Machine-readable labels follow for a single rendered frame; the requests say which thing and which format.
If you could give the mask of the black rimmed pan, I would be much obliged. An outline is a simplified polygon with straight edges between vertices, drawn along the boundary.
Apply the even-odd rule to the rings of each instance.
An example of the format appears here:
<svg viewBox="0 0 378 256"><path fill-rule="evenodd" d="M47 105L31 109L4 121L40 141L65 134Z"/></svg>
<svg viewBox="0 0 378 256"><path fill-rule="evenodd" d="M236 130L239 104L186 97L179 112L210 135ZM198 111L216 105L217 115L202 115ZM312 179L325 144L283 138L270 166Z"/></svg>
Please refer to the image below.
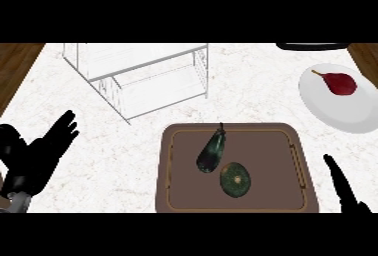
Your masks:
<svg viewBox="0 0 378 256"><path fill-rule="evenodd" d="M328 51L345 49L350 43L276 43L282 50L289 51Z"/></svg>

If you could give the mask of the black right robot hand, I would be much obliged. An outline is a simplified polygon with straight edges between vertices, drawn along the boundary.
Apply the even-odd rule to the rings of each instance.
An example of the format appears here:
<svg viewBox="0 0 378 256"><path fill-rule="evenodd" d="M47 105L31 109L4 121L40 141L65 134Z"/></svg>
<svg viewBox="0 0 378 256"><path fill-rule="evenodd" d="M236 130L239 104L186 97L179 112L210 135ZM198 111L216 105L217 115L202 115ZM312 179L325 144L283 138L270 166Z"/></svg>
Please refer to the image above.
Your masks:
<svg viewBox="0 0 378 256"><path fill-rule="evenodd" d="M328 165L332 177L335 192L340 198L341 212L343 213L371 213L368 205L354 197L354 193L344 176L341 168L331 155L323 155L323 160Z"/></svg>

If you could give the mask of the round green squash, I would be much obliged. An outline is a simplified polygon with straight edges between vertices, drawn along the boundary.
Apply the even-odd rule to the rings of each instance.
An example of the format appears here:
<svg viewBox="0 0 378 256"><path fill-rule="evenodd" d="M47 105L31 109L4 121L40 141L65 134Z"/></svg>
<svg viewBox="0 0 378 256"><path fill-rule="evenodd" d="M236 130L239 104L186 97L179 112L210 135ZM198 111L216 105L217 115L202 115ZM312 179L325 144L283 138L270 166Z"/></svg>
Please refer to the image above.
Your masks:
<svg viewBox="0 0 378 256"><path fill-rule="evenodd" d="M238 162L230 162L220 171L223 192L233 198L242 197L251 188L251 176Z"/></svg>

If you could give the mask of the dark green eggplant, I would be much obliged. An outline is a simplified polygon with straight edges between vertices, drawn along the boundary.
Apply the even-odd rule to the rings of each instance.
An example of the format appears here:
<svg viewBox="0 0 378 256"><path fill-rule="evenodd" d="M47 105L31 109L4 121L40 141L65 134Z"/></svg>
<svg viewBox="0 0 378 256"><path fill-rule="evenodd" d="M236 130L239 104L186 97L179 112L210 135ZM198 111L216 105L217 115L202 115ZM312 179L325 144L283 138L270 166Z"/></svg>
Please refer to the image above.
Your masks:
<svg viewBox="0 0 378 256"><path fill-rule="evenodd" d="M224 142L226 131L223 127L219 127L196 158L196 166L204 173L211 173L219 166L224 151Z"/></svg>

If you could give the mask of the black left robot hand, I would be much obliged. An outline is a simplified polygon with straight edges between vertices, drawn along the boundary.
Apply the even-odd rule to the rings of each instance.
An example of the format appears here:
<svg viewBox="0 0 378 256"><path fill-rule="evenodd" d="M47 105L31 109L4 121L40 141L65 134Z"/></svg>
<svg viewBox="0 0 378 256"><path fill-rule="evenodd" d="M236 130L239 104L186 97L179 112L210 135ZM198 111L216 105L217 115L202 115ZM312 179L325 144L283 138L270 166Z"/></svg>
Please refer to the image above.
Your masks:
<svg viewBox="0 0 378 256"><path fill-rule="evenodd" d="M74 118L75 114L68 110L46 135L31 143L25 142L10 124L0 124L0 161L7 167L0 189L3 198L9 199L9 194L19 192L35 196L43 191L59 159L80 134Z"/></svg>

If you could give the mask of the brown tray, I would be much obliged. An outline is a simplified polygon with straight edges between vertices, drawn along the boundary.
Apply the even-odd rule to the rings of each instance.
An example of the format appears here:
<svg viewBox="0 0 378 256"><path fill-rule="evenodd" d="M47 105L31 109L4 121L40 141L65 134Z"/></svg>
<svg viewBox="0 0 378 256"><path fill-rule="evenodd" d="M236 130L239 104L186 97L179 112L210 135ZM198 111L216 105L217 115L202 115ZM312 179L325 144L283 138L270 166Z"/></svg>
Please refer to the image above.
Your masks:
<svg viewBox="0 0 378 256"><path fill-rule="evenodd" d="M173 124L162 133L155 209L316 213L298 134L283 123Z"/></svg>

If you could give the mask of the red pear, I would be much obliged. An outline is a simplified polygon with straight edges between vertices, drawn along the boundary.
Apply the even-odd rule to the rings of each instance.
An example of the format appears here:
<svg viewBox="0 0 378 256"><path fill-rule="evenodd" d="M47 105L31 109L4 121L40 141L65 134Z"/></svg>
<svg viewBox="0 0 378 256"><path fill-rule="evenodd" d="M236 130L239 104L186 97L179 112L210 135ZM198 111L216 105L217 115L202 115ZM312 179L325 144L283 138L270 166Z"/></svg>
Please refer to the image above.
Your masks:
<svg viewBox="0 0 378 256"><path fill-rule="evenodd" d="M344 73L313 73L322 77L329 91L338 96L350 96L357 89L357 84L350 75Z"/></svg>

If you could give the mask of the white plate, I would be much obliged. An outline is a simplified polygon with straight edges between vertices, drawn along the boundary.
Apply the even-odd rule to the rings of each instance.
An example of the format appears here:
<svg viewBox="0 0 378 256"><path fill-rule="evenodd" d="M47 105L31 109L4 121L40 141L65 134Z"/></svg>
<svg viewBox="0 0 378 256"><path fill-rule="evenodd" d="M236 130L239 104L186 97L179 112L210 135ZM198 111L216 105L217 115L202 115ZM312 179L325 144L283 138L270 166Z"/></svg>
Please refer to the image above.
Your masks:
<svg viewBox="0 0 378 256"><path fill-rule="evenodd" d="M347 74L357 85L354 93L335 95L313 71ZM378 88L357 71L337 64L316 64L300 76L298 91L307 109L326 125L348 133L378 130Z"/></svg>

